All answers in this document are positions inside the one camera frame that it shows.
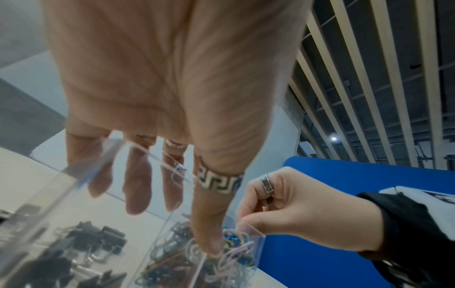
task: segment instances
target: fingernail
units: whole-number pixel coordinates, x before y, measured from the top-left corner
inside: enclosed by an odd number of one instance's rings
[[[221,235],[212,236],[209,239],[209,255],[218,258],[223,253],[223,237]]]

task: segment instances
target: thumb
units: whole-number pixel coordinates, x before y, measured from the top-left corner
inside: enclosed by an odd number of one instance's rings
[[[287,211],[275,210],[257,212],[243,217],[241,222],[248,223],[265,235],[285,234],[288,226]]]

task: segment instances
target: blue panel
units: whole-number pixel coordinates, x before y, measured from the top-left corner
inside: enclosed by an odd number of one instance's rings
[[[454,194],[449,171],[292,157],[290,166],[343,192],[377,192],[407,186]],[[357,253],[325,248],[298,237],[268,236],[259,268],[288,288],[389,288],[372,263]]]

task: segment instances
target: greek key pattern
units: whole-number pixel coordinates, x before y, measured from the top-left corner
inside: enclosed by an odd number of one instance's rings
[[[199,184],[207,190],[224,195],[234,195],[242,185],[243,175],[222,176],[199,165],[198,180]]]

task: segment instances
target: dark ceiling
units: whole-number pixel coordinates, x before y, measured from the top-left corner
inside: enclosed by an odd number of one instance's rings
[[[391,142],[393,155],[397,165],[409,166],[408,153],[402,136],[400,120],[390,87],[370,0],[344,0],[344,2],[383,123],[386,127],[387,136]],[[422,77],[415,0],[387,0],[387,6],[414,140],[426,139],[428,141],[427,99],[425,83]],[[442,113],[443,116],[451,115],[443,118],[444,136],[446,139],[455,139],[455,1],[435,0],[435,8]],[[357,78],[340,26],[334,16],[330,0],[316,0],[314,11],[322,26],[340,76],[345,81],[348,94],[350,93],[351,95],[358,118],[374,151],[376,160],[378,163],[387,164],[388,161],[384,149],[379,140],[366,99],[363,97],[363,90]],[[358,154],[358,160],[368,162],[368,158],[354,132],[353,125],[334,88],[332,79],[316,44],[308,32],[303,38],[302,46],[309,55],[330,102],[335,104],[336,115],[340,118],[348,134],[348,139],[355,149],[355,153]],[[334,132],[326,112],[321,108],[321,104],[299,65],[296,65],[295,75],[308,95],[309,102],[317,109],[322,126],[328,133]],[[319,138],[320,144],[325,146],[320,134],[312,126],[311,120],[307,116],[305,120],[312,127],[313,133]],[[349,159],[343,145],[337,144],[337,149],[342,159]]]

